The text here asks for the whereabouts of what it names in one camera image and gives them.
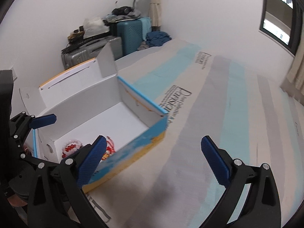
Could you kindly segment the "striped bed sheet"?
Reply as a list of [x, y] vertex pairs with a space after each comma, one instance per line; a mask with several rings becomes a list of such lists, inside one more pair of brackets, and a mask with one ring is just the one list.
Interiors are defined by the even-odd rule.
[[117, 61], [120, 76], [167, 110], [165, 138], [89, 193], [109, 227], [199, 227], [224, 192], [200, 148], [268, 163], [282, 223], [303, 201], [303, 105], [275, 82], [178, 39]]

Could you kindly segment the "blue yellow cardboard box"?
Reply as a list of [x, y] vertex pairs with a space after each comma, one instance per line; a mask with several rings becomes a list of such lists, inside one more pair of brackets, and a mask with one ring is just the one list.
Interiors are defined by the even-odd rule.
[[29, 114], [57, 116], [53, 125], [36, 130], [40, 157], [58, 163], [68, 146], [106, 138], [107, 153], [84, 192], [113, 178], [165, 136], [167, 112], [119, 76], [109, 44], [96, 58], [19, 93]]

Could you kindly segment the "grey suitcase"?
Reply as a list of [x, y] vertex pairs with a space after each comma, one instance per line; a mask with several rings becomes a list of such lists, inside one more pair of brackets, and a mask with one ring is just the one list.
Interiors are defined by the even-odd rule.
[[82, 62], [96, 58], [103, 47], [109, 43], [114, 59], [117, 60], [123, 56], [121, 37], [107, 36], [105, 38], [90, 41], [78, 49], [61, 54], [62, 64], [65, 70], [74, 67]]

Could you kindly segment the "black items on suitcase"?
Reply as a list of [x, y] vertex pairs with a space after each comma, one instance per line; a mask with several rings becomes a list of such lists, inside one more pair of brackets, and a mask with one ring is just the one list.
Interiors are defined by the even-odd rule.
[[67, 37], [67, 40], [69, 43], [75, 43], [78, 41], [83, 40], [83, 36], [85, 34], [85, 30], [83, 25], [79, 26], [78, 29], [74, 30], [72, 33], [70, 33], [70, 35]]

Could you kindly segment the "beige right curtain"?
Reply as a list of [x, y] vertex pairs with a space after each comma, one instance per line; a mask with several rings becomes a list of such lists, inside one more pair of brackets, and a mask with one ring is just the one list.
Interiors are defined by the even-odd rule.
[[304, 69], [303, 69], [303, 35], [295, 58], [280, 88], [290, 97], [303, 105]]

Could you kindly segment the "beige curtain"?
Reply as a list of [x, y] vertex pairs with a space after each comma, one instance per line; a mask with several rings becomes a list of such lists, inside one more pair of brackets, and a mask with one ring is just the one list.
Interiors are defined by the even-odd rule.
[[161, 16], [162, 16], [161, 4], [162, 4], [161, 0], [150, 0], [149, 17], [151, 19], [152, 27], [161, 27]]
[[304, 69], [303, 69], [303, 35], [295, 58], [280, 88], [290, 97], [303, 105]]

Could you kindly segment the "white plastic bag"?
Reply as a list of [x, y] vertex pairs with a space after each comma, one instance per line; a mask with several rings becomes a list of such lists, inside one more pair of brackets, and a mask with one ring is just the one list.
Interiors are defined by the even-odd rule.
[[84, 39], [110, 31], [109, 26], [106, 26], [104, 24], [104, 21], [101, 19], [101, 17], [86, 18], [83, 23], [83, 29], [85, 31], [85, 34], [83, 36]]

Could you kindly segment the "teal suitcase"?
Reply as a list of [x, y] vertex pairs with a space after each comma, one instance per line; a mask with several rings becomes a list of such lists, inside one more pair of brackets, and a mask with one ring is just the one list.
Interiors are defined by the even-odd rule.
[[123, 56], [129, 55], [140, 47], [143, 40], [143, 23], [141, 20], [125, 19], [110, 23], [113, 36], [122, 40]]

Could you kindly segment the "black clothes on suitcase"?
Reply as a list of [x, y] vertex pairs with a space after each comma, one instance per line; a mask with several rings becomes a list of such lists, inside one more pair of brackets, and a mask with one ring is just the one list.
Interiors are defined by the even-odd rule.
[[111, 14], [105, 16], [103, 21], [106, 24], [126, 20], [137, 20], [141, 17], [141, 12], [128, 6], [122, 6], [112, 10]]

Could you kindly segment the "blue clothes pile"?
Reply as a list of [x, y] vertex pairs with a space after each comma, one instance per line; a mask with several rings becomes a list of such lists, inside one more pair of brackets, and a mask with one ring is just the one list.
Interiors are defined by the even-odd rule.
[[160, 47], [169, 42], [172, 38], [163, 31], [152, 31], [146, 36], [146, 43], [149, 47]]

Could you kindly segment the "dark framed window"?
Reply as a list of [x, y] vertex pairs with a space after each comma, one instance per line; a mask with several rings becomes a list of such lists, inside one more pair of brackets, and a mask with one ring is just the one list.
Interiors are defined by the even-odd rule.
[[260, 31], [292, 55], [300, 44], [302, 9], [296, 0], [263, 0]]

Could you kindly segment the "beige left curtain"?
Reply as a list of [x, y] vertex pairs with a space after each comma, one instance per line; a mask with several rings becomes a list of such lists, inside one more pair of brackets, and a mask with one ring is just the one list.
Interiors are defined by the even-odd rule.
[[149, 17], [151, 19], [152, 27], [161, 27], [161, 16], [162, 16], [161, 4], [162, 4], [161, 0], [150, 0]]

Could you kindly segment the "white wall socket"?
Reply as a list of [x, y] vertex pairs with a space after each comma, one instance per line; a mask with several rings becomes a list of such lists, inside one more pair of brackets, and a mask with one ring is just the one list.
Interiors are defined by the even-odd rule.
[[11, 70], [12, 70], [13, 81], [16, 81], [17, 80], [16, 72], [13, 67], [11, 68]]

